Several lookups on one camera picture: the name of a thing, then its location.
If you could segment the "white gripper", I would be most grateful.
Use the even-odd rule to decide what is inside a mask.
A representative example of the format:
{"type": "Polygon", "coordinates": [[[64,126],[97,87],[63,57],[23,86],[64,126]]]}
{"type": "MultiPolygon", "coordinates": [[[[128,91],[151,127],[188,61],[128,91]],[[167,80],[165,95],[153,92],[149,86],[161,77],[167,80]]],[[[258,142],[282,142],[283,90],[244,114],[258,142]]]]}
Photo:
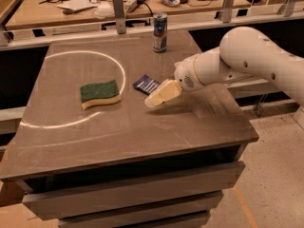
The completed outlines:
{"type": "Polygon", "coordinates": [[[148,107],[154,107],[168,102],[181,95],[182,90],[194,91],[204,88],[197,76],[195,62],[198,54],[190,56],[174,64],[176,80],[163,81],[145,100],[148,107]]]}

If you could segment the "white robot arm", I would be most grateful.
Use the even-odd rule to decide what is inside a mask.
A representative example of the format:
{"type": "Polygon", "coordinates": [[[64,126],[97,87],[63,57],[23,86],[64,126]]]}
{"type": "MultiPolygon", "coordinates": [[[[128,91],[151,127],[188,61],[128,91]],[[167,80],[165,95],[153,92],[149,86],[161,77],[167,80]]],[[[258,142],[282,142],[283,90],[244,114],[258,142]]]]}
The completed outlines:
{"type": "Polygon", "coordinates": [[[179,97],[183,91],[251,77],[268,81],[304,105],[304,58],[249,27],[233,28],[222,37],[218,47],[176,62],[174,78],[162,82],[144,103],[154,107],[179,97]]]}

